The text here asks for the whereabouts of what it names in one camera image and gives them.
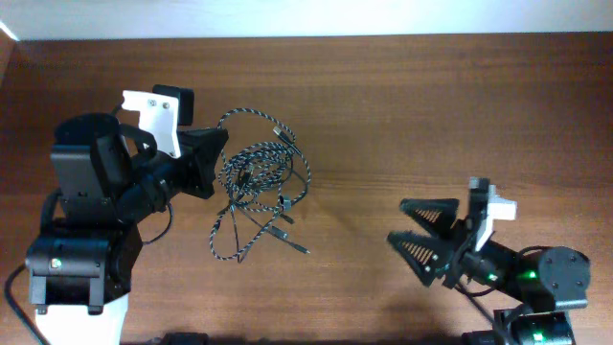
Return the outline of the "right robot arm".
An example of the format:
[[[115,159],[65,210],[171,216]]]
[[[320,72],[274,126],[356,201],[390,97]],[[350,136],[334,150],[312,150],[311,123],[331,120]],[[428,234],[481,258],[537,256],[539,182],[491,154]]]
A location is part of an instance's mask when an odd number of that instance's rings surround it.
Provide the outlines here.
[[[440,279],[489,322],[463,333],[464,344],[573,344],[569,313],[588,305],[590,261],[566,246],[514,251],[492,240],[497,220],[514,220],[517,204],[486,178],[471,178],[468,208],[456,198],[404,198],[400,211],[424,229],[392,231],[387,242],[429,287]]]

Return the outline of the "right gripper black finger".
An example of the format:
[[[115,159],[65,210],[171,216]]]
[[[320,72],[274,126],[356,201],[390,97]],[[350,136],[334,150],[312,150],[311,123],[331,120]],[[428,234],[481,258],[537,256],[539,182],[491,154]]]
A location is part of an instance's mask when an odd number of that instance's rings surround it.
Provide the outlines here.
[[[450,236],[459,208],[457,198],[404,198],[399,210],[431,236]]]
[[[394,231],[388,234],[387,242],[425,287],[430,287],[435,279],[441,279],[450,268],[454,248],[448,241],[412,231]]]

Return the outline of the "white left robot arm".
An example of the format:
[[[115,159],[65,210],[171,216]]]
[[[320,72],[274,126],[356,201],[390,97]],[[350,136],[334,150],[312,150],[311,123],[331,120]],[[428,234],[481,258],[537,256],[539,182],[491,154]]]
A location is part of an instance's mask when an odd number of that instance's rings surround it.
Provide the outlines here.
[[[29,300],[43,344],[118,344],[131,275],[144,246],[139,223],[178,194],[207,199],[224,129],[178,132],[180,158],[154,136],[105,113],[61,123],[51,160],[59,182],[27,251]]]

